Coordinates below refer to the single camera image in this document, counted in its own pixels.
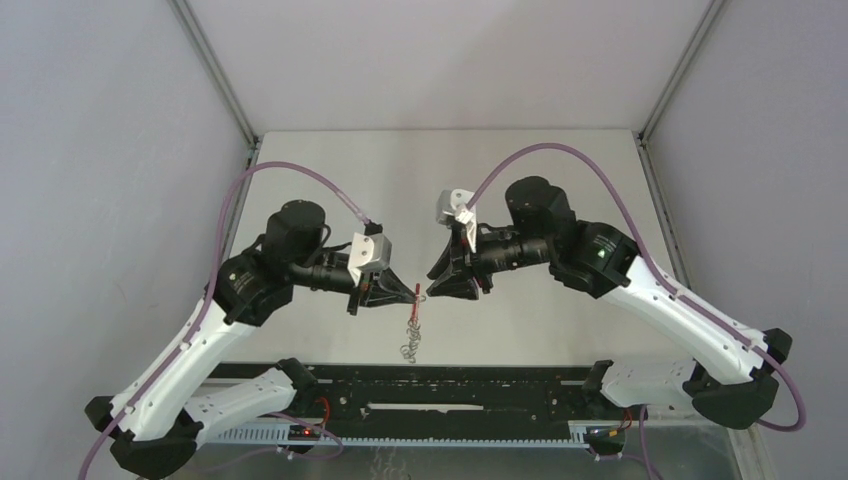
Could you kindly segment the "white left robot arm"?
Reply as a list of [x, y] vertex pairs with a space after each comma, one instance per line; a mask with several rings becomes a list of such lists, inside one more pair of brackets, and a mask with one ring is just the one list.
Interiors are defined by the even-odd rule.
[[156, 362], [123, 392], [86, 405], [122, 469], [162, 479], [209, 440], [249, 420], [312, 411], [316, 378], [294, 358], [225, 390], [197, 392], [237, 344], [291, 303], [297, 288], [345, 295], [350, 314], [416, 301], [390, 268], [391, 244], [378, 224], [367, 222], [363, 233], [336, 247], [327, 243], [330, 233], [320, 205], [284, 204], [252, 245], [216, 269], [191, 318]]

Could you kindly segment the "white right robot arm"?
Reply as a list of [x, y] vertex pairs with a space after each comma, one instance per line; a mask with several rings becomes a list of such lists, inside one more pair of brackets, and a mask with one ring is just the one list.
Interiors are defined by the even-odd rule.
[[726, 428], [744, 430], [773, 406], [774, 372], [791, 349], [781, 329], [760, 331], [711, 306], [651, 264], [616, 227], [579, 219], [565, 191], [539, 176], [505, 193], [511, 223], [478, 221], [472, 193], [442, 192], [437, 221], [450, 240], [429, 271], [429, 297], [476, 300], [496, 273], [546, 265], [564, 287], [627, 310], [685, 352], [682, 359], [597, 361], [581, 392], [585, 411], [606, 418], [620, 408], [690, 407]]

